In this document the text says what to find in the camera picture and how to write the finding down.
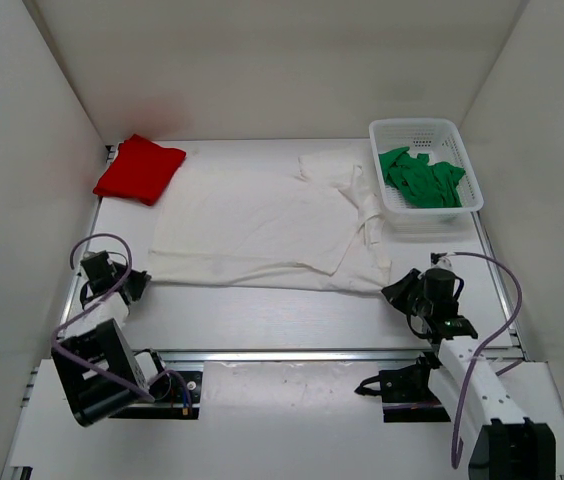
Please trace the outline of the red t shirt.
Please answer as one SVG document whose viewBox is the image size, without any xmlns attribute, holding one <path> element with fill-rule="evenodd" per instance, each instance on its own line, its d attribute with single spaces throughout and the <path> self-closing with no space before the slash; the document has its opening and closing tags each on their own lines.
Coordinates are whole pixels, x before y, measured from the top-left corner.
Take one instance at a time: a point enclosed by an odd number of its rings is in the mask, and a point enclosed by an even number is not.
<svg viewBox="0 0 564 480">
<path fill-rule="evenodd" d="M 117 156 L 96 183 L 93 193 L 153 206 L 186 157 L 183 150 L 162 147 L 134 134 L 119 145 Z"/>
</svg>

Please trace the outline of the white t shirt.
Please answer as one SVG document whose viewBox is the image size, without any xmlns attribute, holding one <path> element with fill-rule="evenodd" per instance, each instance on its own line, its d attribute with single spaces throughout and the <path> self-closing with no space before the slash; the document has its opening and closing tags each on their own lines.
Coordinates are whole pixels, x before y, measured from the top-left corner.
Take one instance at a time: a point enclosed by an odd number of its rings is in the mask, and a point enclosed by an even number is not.
<svg viewBox="0 0 564 480">
<path fill-rule="evenodd" d="M 391 276 L 384 218 L 361 147 L 298 158 L 292 174 L 182 168 L 148 267 L 163 283 L 374 294 Z"/>
</svg>

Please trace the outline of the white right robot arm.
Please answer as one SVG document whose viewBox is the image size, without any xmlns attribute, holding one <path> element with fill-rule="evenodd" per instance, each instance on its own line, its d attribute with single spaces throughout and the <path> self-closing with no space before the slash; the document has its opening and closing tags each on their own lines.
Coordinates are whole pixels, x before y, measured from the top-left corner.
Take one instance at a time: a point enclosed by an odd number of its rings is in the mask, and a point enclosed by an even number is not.
<svg viewBox="0 0 564 480">
<path fill-rule="evenodd" d="M 453 421 L 452 448 L 466 453 L 471 479 L 553 479 L 556 439 L 515 402 L 483 356 L 471 322 L 459 313 L 464 280 L 448 269 L 411 270 L 382 295 L 432 347 L 411 387 L 422 399 L 436 398 Z"/>
</svg>

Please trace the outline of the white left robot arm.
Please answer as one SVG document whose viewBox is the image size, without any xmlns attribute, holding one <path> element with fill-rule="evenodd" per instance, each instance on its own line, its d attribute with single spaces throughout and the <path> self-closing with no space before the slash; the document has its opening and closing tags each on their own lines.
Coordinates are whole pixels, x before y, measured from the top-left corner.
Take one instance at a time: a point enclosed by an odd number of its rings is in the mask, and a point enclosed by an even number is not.
<svg viewBox="0 0 564 480">
<path fill-rule="evenodd" d="M 150 276 L 112 260 L 107 251 L 87 253 L 80 273 L 82 311 L 59 332 L 52 359 L 75 420 L 88 427 L 133 404 L 164 398 L 172 377 L 156 355 L 134 353 L 122 333 Z"/>
</svg>

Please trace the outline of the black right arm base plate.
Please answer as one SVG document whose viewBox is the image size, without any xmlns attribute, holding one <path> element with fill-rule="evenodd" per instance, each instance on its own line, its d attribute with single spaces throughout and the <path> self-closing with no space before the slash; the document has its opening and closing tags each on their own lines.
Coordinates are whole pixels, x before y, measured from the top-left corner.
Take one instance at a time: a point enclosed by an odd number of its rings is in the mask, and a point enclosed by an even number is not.
<svg viewBox="0 0 564 480">
<path fill-rule="evenodd" d="M 379 372 L 384 423 L 449 423 L 450 417 L 428 387 L 431 370 L 411 365 Z"/>
</svg>

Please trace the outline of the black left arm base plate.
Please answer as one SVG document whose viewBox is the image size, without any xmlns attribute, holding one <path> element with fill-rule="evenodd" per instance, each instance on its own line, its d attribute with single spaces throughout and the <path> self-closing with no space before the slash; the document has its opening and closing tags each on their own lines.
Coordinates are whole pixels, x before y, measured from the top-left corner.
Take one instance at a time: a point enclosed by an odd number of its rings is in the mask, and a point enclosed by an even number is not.
<svg viewBox="0 0 564 480">
<path fill-rule="evenodd" d="M 158 380 L 150 389 L 155 396 L 152 404 L 139 403 L 127 407 L 113 419 L 129 420 L 197 420 L 200 414 L 203 390 L 203 366 L 198 364 L 168 363 L 176 370 L 186 387 L 170 375 Z"/>
</svg>

